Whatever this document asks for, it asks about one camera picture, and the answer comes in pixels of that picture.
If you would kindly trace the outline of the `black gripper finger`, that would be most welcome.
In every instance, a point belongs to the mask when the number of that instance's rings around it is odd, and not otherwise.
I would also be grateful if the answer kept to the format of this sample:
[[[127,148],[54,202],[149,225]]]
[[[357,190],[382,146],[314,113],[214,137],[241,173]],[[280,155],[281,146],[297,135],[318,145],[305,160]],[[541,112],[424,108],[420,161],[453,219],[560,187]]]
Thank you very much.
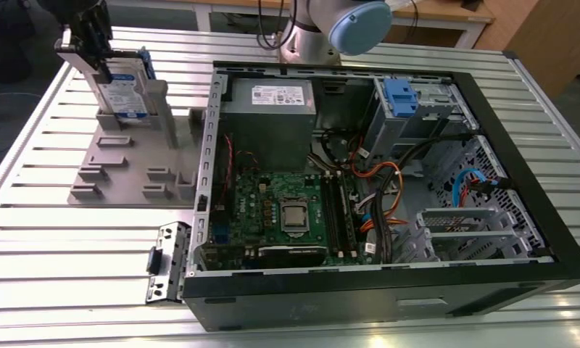
[[[70,25],[71,37],[77,47],[86,53],[95,53],[95,31],[89,22],[75,21]]]
[[[93,21],[89,23],[89,45],[95,62],[95,74],[93,80],[98,84],[109,84],[111,82],[110,71],[106,65],[106,57],[111,52],[110,39],[113,32],[110,26],[105,22]]]

